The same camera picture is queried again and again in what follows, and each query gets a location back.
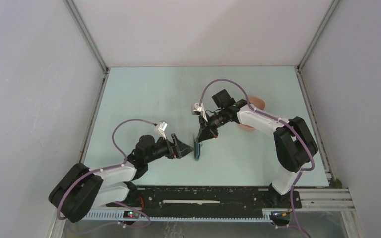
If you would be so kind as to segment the green leather card holder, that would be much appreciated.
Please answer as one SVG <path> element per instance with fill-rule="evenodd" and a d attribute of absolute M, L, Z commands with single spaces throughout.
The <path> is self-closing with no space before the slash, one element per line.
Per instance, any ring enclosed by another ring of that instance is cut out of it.
<path fill-rule="evenodd" d="M 193 135 L 194 159 L 198 161 L 201 155 L 201 143 L 198 141 L 196 135 Z"/>

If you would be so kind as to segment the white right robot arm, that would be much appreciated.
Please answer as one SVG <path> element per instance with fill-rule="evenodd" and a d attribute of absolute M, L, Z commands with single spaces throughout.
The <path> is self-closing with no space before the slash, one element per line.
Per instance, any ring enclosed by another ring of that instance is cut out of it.
<path fill-rule="evenodd" d="M 235 101 L 225 89 L 212 96 L 212 99 L 218 108 L 212 115 L 206 113 L 203 103 L 194 103 L 191 108 L 200 124 L 198 134 L 193 139 L 194 158 L 200 158 L 201 142 L 217 138 L 218 129 L 229 122 L 272 135 L 280 168 L 270 185 L 272 191 L 268 199 L 274 207 L 282 207 L 288 202 L 288 193 L 297 182 L 302 167 L 311 162 L 313 155 L 318 152 L 306 122 L 301 117 L 284 119 L 270 115 L 245 99 Z"/>

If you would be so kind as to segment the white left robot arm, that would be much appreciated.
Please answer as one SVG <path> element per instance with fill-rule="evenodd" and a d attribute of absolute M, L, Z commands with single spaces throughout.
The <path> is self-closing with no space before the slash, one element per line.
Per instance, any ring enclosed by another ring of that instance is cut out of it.
<path fill-rule="evenodd" d="M 180 159 L 193 151 L 192 146 L 181 142 L 174 133 L 170 140 L 143 135 L 122 165 L 93 170 L 83 163 L 73 165 L 48 200 L 59 210 L 62 219 L 73 223 L 83 219 L 91 209 L 109 203 L 132 206 L 137 200 L 132 182 L 148 171 L 149 163 L 161 158 Z"/>

